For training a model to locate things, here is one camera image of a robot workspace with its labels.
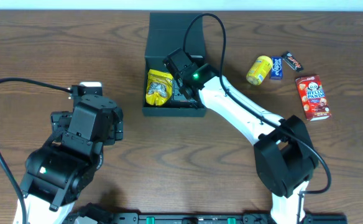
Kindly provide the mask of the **yellow snack pouch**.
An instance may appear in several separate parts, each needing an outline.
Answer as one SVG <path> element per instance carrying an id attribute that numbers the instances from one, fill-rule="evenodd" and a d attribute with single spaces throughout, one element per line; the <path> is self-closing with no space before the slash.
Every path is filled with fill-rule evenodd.
<path id="1" fill-rule="evenodd" d="M 170 73 L 150 69 L 147 74 L 145 101 L 152 106 L 164 105 L 172 96 L 173 77 Z"/>

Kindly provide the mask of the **black gift box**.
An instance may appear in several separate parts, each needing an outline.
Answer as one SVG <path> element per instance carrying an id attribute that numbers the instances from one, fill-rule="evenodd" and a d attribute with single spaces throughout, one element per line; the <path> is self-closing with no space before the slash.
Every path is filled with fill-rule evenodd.
<path id="1" fill-rule="evenodd" d="M 150 69 L 166 72 L 164 58 L 181 48 L 185 32 L 197 13 L 151 12 L 149 33 L 145 48 L 145 72 L 143 92 L 147 89 L 147 75 Z M 203 20 L 198 19 L 190 29 L 186 41 L 186 52 L 200 64 L 206 59 L 203 34 Z M 173 82 L 172 95 L 162 106 L 152 106 L 143 100 L 144 116 L 203 117 L 206 108 L 194 99 L 187 100 Z"/>

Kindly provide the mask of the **yellow candy canister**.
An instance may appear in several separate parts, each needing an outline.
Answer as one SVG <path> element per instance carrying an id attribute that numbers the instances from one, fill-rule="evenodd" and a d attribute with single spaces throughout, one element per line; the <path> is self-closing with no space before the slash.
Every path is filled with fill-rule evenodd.
<path id="1" fill-rule="evenodd" d="M 273 67 L 272 59 L 268 56 L 259 56 L 246 75 L 250 84 L 260 85 Z"/>

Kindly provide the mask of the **red Hello Panda box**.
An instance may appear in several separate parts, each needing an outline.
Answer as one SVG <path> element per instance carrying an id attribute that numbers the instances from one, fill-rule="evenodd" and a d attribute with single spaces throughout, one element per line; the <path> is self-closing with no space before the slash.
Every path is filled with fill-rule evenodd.
<path id="1" fill-rule="evenodd" d="M 295 83 L 308 121 L 331 117 L 328 100 L 318 75 L 299 77 Z"/>

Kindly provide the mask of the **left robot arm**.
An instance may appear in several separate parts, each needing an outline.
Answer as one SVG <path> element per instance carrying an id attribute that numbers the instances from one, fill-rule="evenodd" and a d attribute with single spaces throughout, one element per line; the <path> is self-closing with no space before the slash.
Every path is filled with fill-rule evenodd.
<path id="1" fill-rule="evenodd" d="M 25 162 L 14 223 L 62 223 L 102 166 L 104 146 L 123 139 L 122 119 L 101 95 L 78 96 L 72 111 L 51 113 L 52 134 Z"/>

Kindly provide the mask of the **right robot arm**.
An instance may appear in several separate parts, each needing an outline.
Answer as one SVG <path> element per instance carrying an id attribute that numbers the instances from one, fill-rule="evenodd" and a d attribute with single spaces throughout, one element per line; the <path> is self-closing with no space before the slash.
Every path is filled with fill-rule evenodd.
<path id="1" fill-rule="evenodd" d="M 253 145 L 257 174 L 272 193 L 271 219 L 302 223 L 306 188 L 319 164 L 304 122 L 263 109 L 217 69 L 198 65 L 182 49 L 167 55 L 163 63 L 186 98 L 221 115 Z"/>

